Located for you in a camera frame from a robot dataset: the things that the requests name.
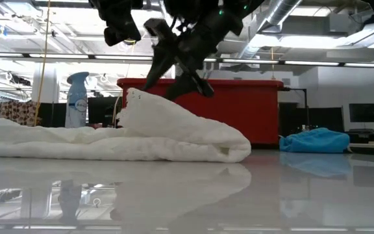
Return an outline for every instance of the folded blanket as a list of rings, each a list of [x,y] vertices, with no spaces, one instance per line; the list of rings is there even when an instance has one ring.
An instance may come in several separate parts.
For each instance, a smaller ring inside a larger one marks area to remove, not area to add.
[[[0,120],[0,157],[235,163],[251,152],[241,132],[130,88],[123,129],[20,126]]]
[[[326,128],[281,137],[281,151],[299,153],[343,153],[350,144],[349,135]]]

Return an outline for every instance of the pillar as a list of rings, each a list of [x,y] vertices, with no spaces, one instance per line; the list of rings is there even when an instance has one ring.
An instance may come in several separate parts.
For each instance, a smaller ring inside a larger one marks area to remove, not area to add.
[[[40,81],[42,79],[43,64],[36,63],[34,77],[32,82],[31,99],[37,101]],[[60,97],[60,80],[57,75],[56,64],[48,63],[45,65],[44,80],[40,102],[58,103]]]

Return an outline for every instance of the computer monitor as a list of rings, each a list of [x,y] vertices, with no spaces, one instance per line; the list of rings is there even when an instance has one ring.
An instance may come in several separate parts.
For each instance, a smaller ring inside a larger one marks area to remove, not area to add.
[[[350,104],[350,122],[369,123],[374,122],[374,103]]]
[[[88,115],[89,124],[109,125],[113,122],[114,107],[116,99],[119,97],[89,97],[88,98]],[[117,104],[119,112],[121,103]]]

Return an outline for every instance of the ceiling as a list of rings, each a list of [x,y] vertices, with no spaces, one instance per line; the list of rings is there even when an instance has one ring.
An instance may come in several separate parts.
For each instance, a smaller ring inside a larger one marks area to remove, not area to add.
[[[99,18],[95,9],[88,8],[87,1],[73,0],[61,2],[54,0],[49,13],[49,36],[47,41],[48,53],[61,54],[95,54],[95,55],[152,55],[151,45],[156,38],[151,38],[143,28],[143,23],[149,18],[166,18],[166,13],[161,10],[133,10],[132,16],[143,36],[143,39],[135,45],[118,44],[108,47],[103,39],[105,22]],[[11,53],[43,53],[45,47],[45,28],[47,26],[47,2],[5,0],[0,1],[0,52]],[[239,37],[229,33],[225,40],[218,45],[217,56],[224,55],[236,57],[238,53],[252,39],[250,29],[255,23],[255,16],[262,14],[269,7],[269,0],[258,8],[254,13],[243,19],[244,28]],[[361,13],[368,6],[361,1],[352,0],[304,0],[284,22],[284,30],[292,29],[293,24],[298,22],[311,23],[313,18],[325,19],[330,12],[339,9],[339,14],[345,15],[351,11]],[[298,35],[295,29],[292,34]],[[351,47],[341,49],[318,49],[315,46],[303,48],[301,46],[281,44],[284,34],[275,35],[279,44],[269,47],[261,47],[256,56],[262,59],[293,59],[293,60],[344,60],[353,62],[374,61],[374,49],[364,47]],[[148,64],[100,64],[82,61],[57,62],[58,71],[61,75],[61,88],[68,88],[67,76],[75,72],[90,72],[91,87],[97,90],[118,89],[116,81],[122,77],[145,77],[149,71]],[[0,88],[17,88],[21,84],[9,83],[7,72],[21,76],[32,82],[35,64],[32,61],[20,61],[15,59],[0,60]],[[307,68],[282,66],[279,70],[300,74]],[[270,65],[261,65],[261,72],[271,70]],[[171,78],[170,70],[164,77]],[[8,98],[27,99],[31,91],[0,91],[0,96]]]

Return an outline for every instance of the red bin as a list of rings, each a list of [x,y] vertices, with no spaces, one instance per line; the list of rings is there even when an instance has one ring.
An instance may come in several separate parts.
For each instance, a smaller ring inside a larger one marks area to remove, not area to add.
[[[119,79],[123,89],[123,106],[128,88],[142,89],[145,79]],[[241,131],[254,145],[278,144],[278,90],[281,81],[208,80],[214,97],[197,93],[183,95],[177,104],[192,113],[217,120]],[[161,79],[148,90],[163,96],[173,79]]]

